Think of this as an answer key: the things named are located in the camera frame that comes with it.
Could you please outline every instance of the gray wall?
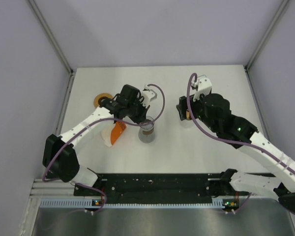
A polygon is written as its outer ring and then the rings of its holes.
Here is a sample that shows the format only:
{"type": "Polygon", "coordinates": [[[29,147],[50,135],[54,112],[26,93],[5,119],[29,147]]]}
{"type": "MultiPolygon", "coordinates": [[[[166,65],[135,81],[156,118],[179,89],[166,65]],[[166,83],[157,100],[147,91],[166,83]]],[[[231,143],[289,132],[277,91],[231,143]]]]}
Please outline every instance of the gray wall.
{"type": "Polygon", "coordinates": [[[68,75],[25,0],[0,0],[0,236],[16,235],[68,75]]]}
{"type": "Polygon", "coordinates": [[[295,0],[251,69],[273,143],[295,159],[295,0]]]}
{"type": "Polygon", "coordinates": [[[282,0],[36,0],[71,66],[246,64],[282,0]]]}

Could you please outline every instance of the purple cable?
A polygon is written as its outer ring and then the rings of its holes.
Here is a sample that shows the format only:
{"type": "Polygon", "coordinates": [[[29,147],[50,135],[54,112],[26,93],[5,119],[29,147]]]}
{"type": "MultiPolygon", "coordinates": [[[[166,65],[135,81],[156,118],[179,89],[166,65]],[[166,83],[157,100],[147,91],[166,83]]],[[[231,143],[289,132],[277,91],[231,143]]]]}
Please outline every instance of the purple cable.
{"type": "Polygon", "coordinates": [[[253,144],[244,143],[244,142],[239,142],[239,141],[233,141],[233,140],[227,140],[227,139],[217,138],[217,137],[211,135],[210,133],[206,132],[199,125],[199,123],[197,122],[195,116],[193,115],[193,112],[192,112],[192,109],[191,109],[191,104],[190,104],[190,88],[191,88],[192,79],[195,78],[195,81],[196,81],[197,80],[197,77],[198,77],[197,73],[192,73],[192,75],[189,78],[188,88],[187,88],[187,107],[188,107],[188,111],[190,113],[190,116],[192,118],[192,121],[198,127],[198,129],[200,129],[201,132],[204,133],[205,135],[207,135],[209,138],[212,138],[214,140],[217,140],[217,141],[220,141],[220,142],[224,142],[224,143],[227,143],[227,144],[244,145],[244,146],[252,147],[252,148],[255,148],[255,149],[259,150],[259,151],[262,151],[265,154],[267,154],[269,157],[271,157],[273,160],[275,160],[276,162],[280,163],[281,166],[283,166],[284,168],[286,168],[288,171],[290,171],[291,173],[293,173],[295,175],[295,171],[293,169],[291,169],[290,167],[288,167],[285,163],[280,162],[280,160],[276,156],[274,156],[272,153],[268,152],[267,150],[263,149],[262,147],[259,147],[259,146],[253,145],[253,144]]]}
{"type": "Polygon", "coordinates": [[[251,197],[251,194],[252,194],[252,193],[249,193],[248,196],[247,196],[247,198],[245,199],[245,201],[244,201],[244,202],[238,207],[238,209],[234,210],[235,213],[238,212],[239,209],[241,209],[245,204],[247,204],[249,198],[251,197]]]}

